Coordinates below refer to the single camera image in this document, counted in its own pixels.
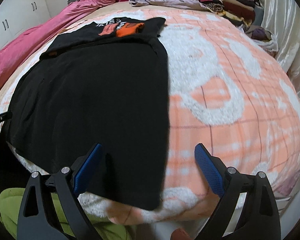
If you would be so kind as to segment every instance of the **orange tag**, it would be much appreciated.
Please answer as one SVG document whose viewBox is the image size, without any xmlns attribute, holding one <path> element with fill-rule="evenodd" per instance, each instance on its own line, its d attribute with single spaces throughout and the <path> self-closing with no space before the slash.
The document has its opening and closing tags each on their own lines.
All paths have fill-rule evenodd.
<svg viewBox="0 0 300 240">
<path fill-rule="evenodd" d="M 126 23 L 121 29 L 117 30 L 116 36 L 123 37 L 131 34 L 138 33 L 145 26 L 144 23 Z"/>
</svg>

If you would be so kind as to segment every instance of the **grid pattern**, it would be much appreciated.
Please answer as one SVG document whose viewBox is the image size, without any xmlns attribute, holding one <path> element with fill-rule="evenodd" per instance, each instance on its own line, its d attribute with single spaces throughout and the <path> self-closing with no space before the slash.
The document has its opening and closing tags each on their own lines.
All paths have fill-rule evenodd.
<svg viewBox="0 0 300 240">
<path fill-rule="evenodd" d="M 239 89 L 244 101 L 243 112 L 240 118 L 224 125 L 203 123 L 184 106 L 182 95 L 171 94 L 169 155 L 161 196 L 163 205 L 151 212 L 112 201 L 101 205 L 95 196 L 88 194 L 80 200 L 85 210 L 92 214 L 105 214 L 112 222 L 120 224 L 198 219 L 211 215 L 218 198 L 196 166 L 194 147 L 198 143 L 203 143 L 226 166 L 234 166 L 242 173 L 266 172 L 275 191 L 289 194 L 300 174 L 300 113 L 291 103 L 290 97 L 297 95 L 281 67 L 223 18 L 190 10 L 147 8 L 151 6 L 85 20 L 63 32 L 75 31 L 92 21 L 102 23 L 123 16 L 138 19 L 165 17 L 168 26 L 183 25 L 189 33 L 193 28 L 199 29 L 196 37 L 208 41 L 210 49 L 218 55 L 218 66 L 211 67 L 221 67 Z M 182 37 L 171 37 L 171 40 L 197 40 L 189 33 L 185 31 Z M 225 38 L 249 49 L 260 67 L 259 78 L 251 76 L 244 58 L 235 53 Z M 185 55 L 185 68 L 192 64 L 191 57 L 199 58 L 202 63 L 209 59 L 204 46 L 206 44 L 193 46 L 193 54 Z M 291 88 L 292 95 L 283 90 L 280 80 Z M 14 88 L 8 91 L 10 94 L 5 97 L 2 106 L 9 105 L 13 91 Z M 202 82 L 189 95 L 206 109 L 223 108 L 231 100 L 229 86 L 218 76 Z"/>
</svg>

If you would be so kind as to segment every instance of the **black t-shirt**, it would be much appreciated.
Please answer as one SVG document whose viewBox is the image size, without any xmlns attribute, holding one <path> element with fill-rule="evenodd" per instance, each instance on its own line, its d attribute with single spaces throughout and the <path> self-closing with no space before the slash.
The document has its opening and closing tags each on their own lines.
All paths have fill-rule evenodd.
<svg viewBox="0 0 300 240">
<path fill-rule="evenodd" d="M 156 208 L 169 133 L 167 53 L 157 39 L 164 22 L 115 18 L 59 35 L 19 81 L 6 140 L 49 173 L 101 143 L 88 191 Z M 117 37 L 131 23 L 142 24 L 138 33 Z"/>
</svg>

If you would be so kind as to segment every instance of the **metal screw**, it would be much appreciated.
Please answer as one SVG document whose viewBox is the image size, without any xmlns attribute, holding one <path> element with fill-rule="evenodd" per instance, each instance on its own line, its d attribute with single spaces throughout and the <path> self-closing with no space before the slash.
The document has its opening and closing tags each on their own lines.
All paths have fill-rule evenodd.
<svg viewBox="0 0 300 240">
<path fill-rule="evenodd" d="M 235 174 L 235 173 L 237 172 L 237 170 L 236 170 L 234 167 L 229 167 L 229 168 L 228 168 L 228 172 L 229 172 L 230 174 Z"/>
<path fill-rule="evenodd" d="M 35 171 L 35 172 L 32 172 L 31 177 L 36 178 L 36 177 L 38 177 L 38 175 L 39 175 L 39 172 Z"/>
<path fill-rule="evenodd" d="M 265 174 L 263 171 L 260 171 L 260 172 L 259 172 L 259 177 L 260 177 L 260 178 L 265 178 L 265 177 L 266 177 L 266 174 Z"/>
<path fill-rule="evenodd" d="M 66 173 L 68 173 L 70 171 L 70 168 L 69 167 L 64 167 L 64 168 L 62 168 L 62 170 L 61 170 L 61 172 L 63 173 L 63 174 L 66 174 Z"/>
</svg>

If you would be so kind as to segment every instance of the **blue gripper pad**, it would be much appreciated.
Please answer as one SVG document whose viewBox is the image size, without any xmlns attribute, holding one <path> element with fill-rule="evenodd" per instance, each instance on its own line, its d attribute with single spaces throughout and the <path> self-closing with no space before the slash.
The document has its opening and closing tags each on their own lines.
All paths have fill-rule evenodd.
<svg viewBox="0 0 300 240">
<path fill-rule="evenodd" d="M 214 194 L 222 198 L 225 194 L 223 179 L 207 154 L 209 153 L 206 153 L 205 149 L 203 149 L 200 144 L 198 144 L 194 149 L 195 161 L 199 165 L 202 173 L 209 183 L 210 188 Z"/>
<path fill-rule="evenodd" d="M 97 144 L 77 172 L 77 175 L 74 177 L 72 191 L 76 197 L 87 191 L 90 179 L 101 162 L 102 154 L 102 145 Z"/>
</svg>

